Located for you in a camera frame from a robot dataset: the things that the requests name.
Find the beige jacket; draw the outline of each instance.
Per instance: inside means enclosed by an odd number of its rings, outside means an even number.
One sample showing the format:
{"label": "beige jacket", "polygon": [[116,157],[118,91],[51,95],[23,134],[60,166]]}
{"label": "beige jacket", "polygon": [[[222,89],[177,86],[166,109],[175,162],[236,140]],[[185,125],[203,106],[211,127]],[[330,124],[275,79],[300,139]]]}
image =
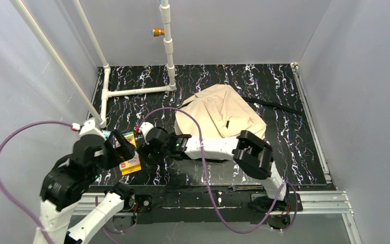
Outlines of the beige jacket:
{"label": "beige jacket", "polygon": [[[204,138],[237,136],[242,130],[265,138],[265,122],[229,85],[213,85],[186,99],[183,105],[187,103],[182,110],[197,120]],[[177,135],[199,136],[193,121],[181,112],[176,113],[174,129]]]}

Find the small box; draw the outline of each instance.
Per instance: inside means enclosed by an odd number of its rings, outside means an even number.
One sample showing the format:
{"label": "small box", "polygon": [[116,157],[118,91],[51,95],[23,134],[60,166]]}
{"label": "small box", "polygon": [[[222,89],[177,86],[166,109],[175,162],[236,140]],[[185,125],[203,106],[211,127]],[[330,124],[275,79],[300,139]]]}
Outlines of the small box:
{"label": "small box", "polygon": [[[135,143],[135,136],[133,132],[128,132],[123,134],[125,139],[132,143],[135,147],[137,147],[137,144]],[[141,170],[141,164],[140,164],[140,157],[138,156],[138,153],[135,152],[135,156],[119,165],[120,171],[122,172],[122,175],[127,175],[133,172],[137,172]]]}

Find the black marble surface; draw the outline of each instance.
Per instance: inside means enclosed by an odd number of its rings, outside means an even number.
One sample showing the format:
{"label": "black marble surface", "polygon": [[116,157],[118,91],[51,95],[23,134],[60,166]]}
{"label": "black marble surface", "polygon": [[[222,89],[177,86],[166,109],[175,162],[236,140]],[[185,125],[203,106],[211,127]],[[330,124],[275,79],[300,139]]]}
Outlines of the black marble surface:
{"label": "black marble surface", "polygon": [[[214,84],[229,84],[241,96],[303,110],[290,65],[185,65],[176,66],[177,90],[172,93],[153,93],[108,100],[107,129],[123,133],[133,131],[138,121],[148,112],[160,107],[178,107],[182,102]],[[93,105],[101,106],[103,74],[95,93]],[[112,67],[109,90],[126,90],[163,86],[168,83],[164,66]],[[267,124],[266,140],[274,149],[279,173],[295,185],[324,185],[322,167],[305,116],[297,116],[278,109],[251,105]],[[174,131],[174,112],[162,111],[147,121]],[[119,168],[103,172],[95,185],[258,185],[233,162],[208,163],[209,177],[203,176],[199,161],[166,159],[152,162],[141,156],[142,170],[122,176]]]}

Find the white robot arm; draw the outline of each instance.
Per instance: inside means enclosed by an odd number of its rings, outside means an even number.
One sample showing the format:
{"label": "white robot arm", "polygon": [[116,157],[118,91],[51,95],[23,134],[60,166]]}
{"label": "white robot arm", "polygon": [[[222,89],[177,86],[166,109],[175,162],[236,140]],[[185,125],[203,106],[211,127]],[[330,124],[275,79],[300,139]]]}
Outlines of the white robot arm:
{"label": "white robot arm", "polygon": [[[82,221],[68,229],[71,216],[81,195],[89,189],[98,175],[131,159],[135,147],[118,132],[105,138],[94,119],[79,128],[80,140],[74,143],[73,153],[59,159],[44,178],[41,188],[40,221],[52,241],[60,243],[89,243],[92,237],[117,212],[121,211],[134,194],[132,188],[121,183],[113,186],[105,199]],[[42,230],[37,228],[34,244],[46,244]]]}
{"label": "white robot arm", "polygon": [[[105,199],[94,210],[70,229],[68,225],[79,202],[57,211],[56,205],[50,201],[41,201],[40,220],[54,243],[89,243],[106,222],[123,209],[125,199],[122,198],[117,193],[108,192]],[[39,227],[34,244],[47,244]]]}
{"label": "white robot arm", "polygon": [[[207,160],[234,161],[250,177],[260,180],[270,199],[273,199],[284,180],[277,171],[272,158],[272,148],[249,131],[242,131],[237,137],[203,138],[192,135],[168,134],[151,123],[141,124],[145,147],[153,154],[163,154],[173,159],[200,159],[201,146]],[[282,188],[278,200],[283,201],[288,193]]]}

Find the orange valve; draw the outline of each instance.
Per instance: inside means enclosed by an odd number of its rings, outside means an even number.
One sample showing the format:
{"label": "orange valve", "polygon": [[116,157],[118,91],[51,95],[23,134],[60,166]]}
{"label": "orange valve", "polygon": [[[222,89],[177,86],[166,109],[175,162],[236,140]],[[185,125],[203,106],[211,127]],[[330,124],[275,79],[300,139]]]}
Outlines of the orange valve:
{"label": "orange valve", "polygon": [[158,27],[156,27],[156,28],[154,28],[152,30],[152,35],[154,37],[164,36],[165,35],[165,30],[164,29],[159,29]]}

